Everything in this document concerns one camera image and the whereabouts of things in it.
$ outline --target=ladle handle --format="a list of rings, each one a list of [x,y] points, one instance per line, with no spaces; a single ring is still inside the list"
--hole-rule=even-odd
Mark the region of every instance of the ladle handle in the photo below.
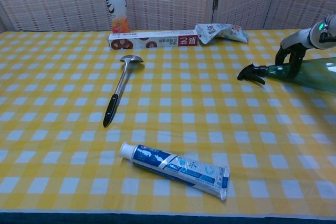
[[[103,120],[104,127],[109,126],[109,124],[112,122],[115,112],[117,111],[117,103],[118,103],[118,95],[114,94],[105,112],[105,116]]]

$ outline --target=bottle label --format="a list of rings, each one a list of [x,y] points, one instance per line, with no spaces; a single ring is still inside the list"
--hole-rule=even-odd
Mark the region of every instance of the bottle label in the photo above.
[[[126,16],[126,0],[106,0],[112,18],[113,33],[129,33],[130,25]]]

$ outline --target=white cap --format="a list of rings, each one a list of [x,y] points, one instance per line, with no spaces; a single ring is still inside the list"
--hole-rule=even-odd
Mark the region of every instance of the white cap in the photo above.
[[[130,145],[124,142],[122,146],[120,147],[119,156],[131,160],[135,148],[136,148],[136,145]]]

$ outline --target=snack bag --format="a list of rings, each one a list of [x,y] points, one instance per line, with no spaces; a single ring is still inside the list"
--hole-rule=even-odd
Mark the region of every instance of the snack bag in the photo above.
[[[213,38],[224,38],[248,43],[248,37],[240,26],[230,24],[198,24],[195,26],[200,41],[209,43]]]

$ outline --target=table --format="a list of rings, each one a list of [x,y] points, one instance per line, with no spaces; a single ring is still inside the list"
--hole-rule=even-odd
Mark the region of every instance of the table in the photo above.
[[[335,95],[237,80],[252,62],[273,64],[293,32],[124,51],[110,51],[108,32],[1,34],[0,209],[334,217]],[[144,63],[105,129],[126,54]],[[229,165],[227,199],[121,160],[124,141]]]

